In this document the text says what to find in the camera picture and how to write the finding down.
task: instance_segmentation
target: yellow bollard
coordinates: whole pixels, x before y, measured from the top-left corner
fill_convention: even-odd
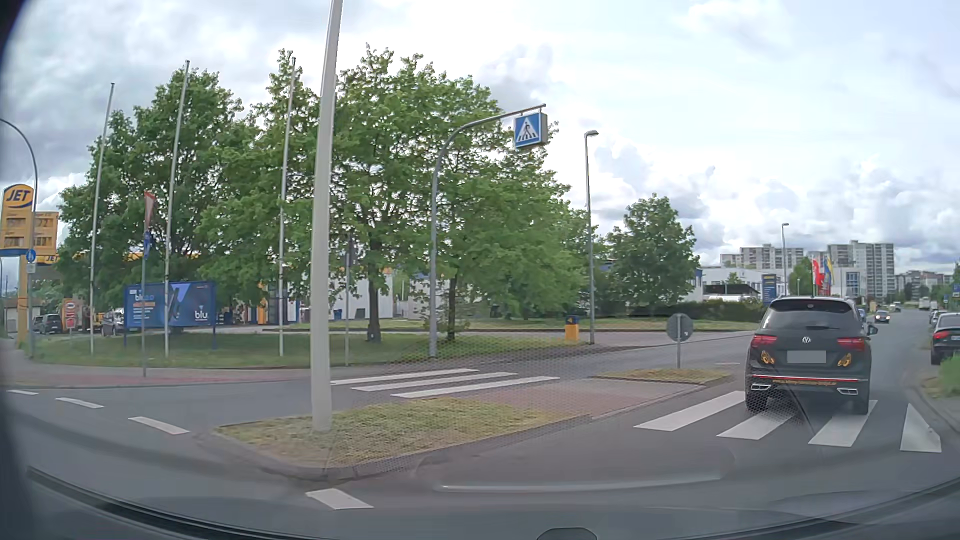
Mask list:
[[[568,343],[576,343],[580,341],[580,317],[576,315],[570,315],[566,317],[566,324],[564,325],[564,341]]]

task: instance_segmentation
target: license plate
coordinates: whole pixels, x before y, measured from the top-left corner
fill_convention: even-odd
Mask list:
[[[827,351],[787,351],[788,364],[826,364]]]

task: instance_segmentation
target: blue billboard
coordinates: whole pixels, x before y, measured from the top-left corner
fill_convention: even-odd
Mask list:
[[[764,274],[760,277],[760,289],[763,294],[763,304],[770,303],[777,298],[777,274]]]
[[[146,294],[140,285],[127,285],[124,291],[123,320],[128,329],[140,328],[140,318],[146,328],[163,328],[163,283],[147,283]],[[215,326],[217,287],[214,282],[170,283],[171,327]]]

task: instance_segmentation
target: metal pole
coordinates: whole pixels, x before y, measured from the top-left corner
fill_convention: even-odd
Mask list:
[[[183,121],[183,102],[186,100],[186,85],[190,81],[190,61],[183,68],[183,87],[180,89],[180,106],[177,108],[177,127],[174,129],[174,155],[170,160],[170,190],[167,193],[167,246],[163,263],[163,357],[170,357],[170,235],[174,222],[174,181],[177,178],[177,148],[180,146],[180,123]]]
[[[104,151],[107,149],[107,124],[110,122],[110,107],[113,105],[113,87],[110,83],[110,97],[107,98],[107,116],[104,118],[104,131],[100,135],[100,157],[97,158],[97,184],[93,188],[93,224],[90,226],[90,355],[93,356],[93,267],[97,257],[97,204],[100,202],[100,176],[104,171]]]
[[[320,84],[316,178],[313,185],[313,237],[310,254],[310,412],[313,429],[329,431],[333,422],[330,392],[330,173],[333,113],[337,99],[337,45],[344,0],[330,1],[326,26],[324,75]]]
[[[485,124],[487,122],[493,122],[494,120],[499,120],[501,118],[506,118],[507,116],[515,116],[517,114],[527,112],[528,110],[543,109],[544,107],[546,107],[546,104],[541,103],[534,107],[504,112],[503,114],[498,114],[496,116],[489,116],[487,118],[481,118],[480,120],[468,122],[463,126],[453,130],[453,133],[446,138],[446,142],[444,142],[444,146],[441,147],[440,153],[437,154],[437,163],[433,167],[433,181],[430,183],[430,345],[428,349],[428,355],[431,358],[437,357],[437,192],[439,191],[438,182],[440,180],[440,169],[444,166],[446,149],[450,146],[450,143],[453,142],[453,139],[465,129],[479,126],[480,124]]]
[[[280,326],[280,355],[283,356],[283,315],[287,312],[286,289],[283,288],[283,252],[284,252],[284,216],[283,205],[287,203],[287,157],[290,155],[290,115],[294,108],[294,88],[297,82],[297,59],[290,59],[290,95],[287,97],[287,125],[283,131],[283,165],[280,168],[280,247],[279,247],[279,276],[276,280],[276,318]]]
[[[12,123],[10,123],[7,120],[4,120],[3,118],[0,118],[0,122],[7,124],[8,126],[12,127],[17,133],[20,134],[20,137],[23,138],[23,142],[27,143],[27,150],[30,151],[30,159],[34,162],[34,196],[33,196],[33,207],[31,208],[31,211],[30,211],[30,227],[29,227],[30,238],[27,240],[27,249],[32,250],[34,249],[34,242],[36,241],[34,239],[34,225],[36,224],[36,191],[37,191],[37,188],[39,185],[39,179],[40,179],[40,175],[36,171],[36,155],[34,154],[33,145],[30,144],[30,139],[28,139],[27,136],[20,131],[20,128],[14,126]],[[31,292],[31,284],[34,279],[31,276],[32,276],[31,274],[27,274],[27,332],[30,335],[30,358],[33,358],[34,351],[36,349],[36,336],[34,335],[34,322],[33,322],[34,321],[34,297],[33,297],[33,293]]]
[[[590,290],[590,345],[596,343],[596,303],[594,302],[594,281],[593,281],[593,212],[590,208],[590,151],[587,146],[587,139],[598,135],[596,130],[590,130],[584,133],[584,167],[587,170],[587,259],[589,261],[589,290]]]

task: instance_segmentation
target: lamp post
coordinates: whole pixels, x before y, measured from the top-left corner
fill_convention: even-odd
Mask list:
[[[780,240],[783,242],[783,296],[790,294],[790,287],[787,286],[789,282],[786,279],[786,233],[783,231],[789,226],[789,223],[780,223]]]
[[[587,172],[587,259],[589,261],[589,291],[590,291],[590,345],[595,341],[596,326],[596,308],[593,299],[593,213],[590,209],[590,150],[587,145],[587,139],[592,136],[600,135],[596,130],[590,130],[584,133],[584,167]]]

